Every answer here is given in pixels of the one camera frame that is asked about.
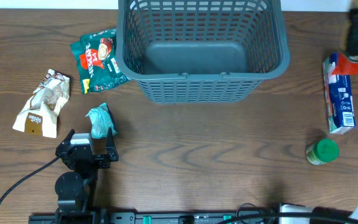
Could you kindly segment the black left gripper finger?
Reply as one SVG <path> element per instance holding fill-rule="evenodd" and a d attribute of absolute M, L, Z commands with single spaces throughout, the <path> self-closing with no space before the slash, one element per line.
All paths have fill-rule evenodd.
<path fill-rule="evenodd" d="M 108 129 L 108 134 L 106 137 L 106 151 L 108 154 L 116 154 L 116 146 L 113 140 L 112 128 Z"/>
<path fill-rule="evenodd" d="M 71 129 L 68 135 L 66 136 L 66 138 L 64 139 L 64 143 L 69 144 L 74 134 L 75 134 L 75 130 Z"/>

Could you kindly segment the orange tan noodle packet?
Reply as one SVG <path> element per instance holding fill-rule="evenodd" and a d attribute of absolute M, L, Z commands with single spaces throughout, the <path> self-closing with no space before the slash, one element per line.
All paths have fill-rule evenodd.
<path fill-rule="evenodd" d="M 358 0 L 349 1 L 349 10 L 357 7 Z M 358 57 L 350 57 L 346 54 L 346 39 L 349 27 L 350 22 L 347 18 L 346 31 L 343 39 L 344 50 L 339 51 L 342 54 L 339 59 L 340 68 L 335 69 L 335 72 L 339 72 L 340 75 L 358 75 Z"/>

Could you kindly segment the blue tissue pack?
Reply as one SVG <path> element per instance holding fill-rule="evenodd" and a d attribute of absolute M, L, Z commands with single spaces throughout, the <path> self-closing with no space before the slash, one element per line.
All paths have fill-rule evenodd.
<path fill-rule="evenodd" d="M 335 72 L 340 56 L 340 52 L 332 53 L 322 64 L 330 134 L 344 134 L 356 127 L 350 76 Z"/>

